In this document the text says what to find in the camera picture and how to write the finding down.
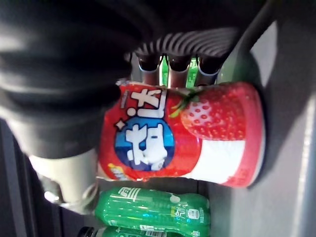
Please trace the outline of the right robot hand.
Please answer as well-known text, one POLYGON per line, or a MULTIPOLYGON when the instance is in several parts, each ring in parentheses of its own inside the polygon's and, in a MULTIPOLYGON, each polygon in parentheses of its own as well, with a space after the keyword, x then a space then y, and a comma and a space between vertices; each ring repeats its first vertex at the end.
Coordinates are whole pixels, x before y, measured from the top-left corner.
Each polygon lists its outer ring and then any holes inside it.
POLYGON ((128 53, 226 59, 263 0, 3 0, 0 116, 46 199, 79 214, 98 199, 103 116, 128 53))

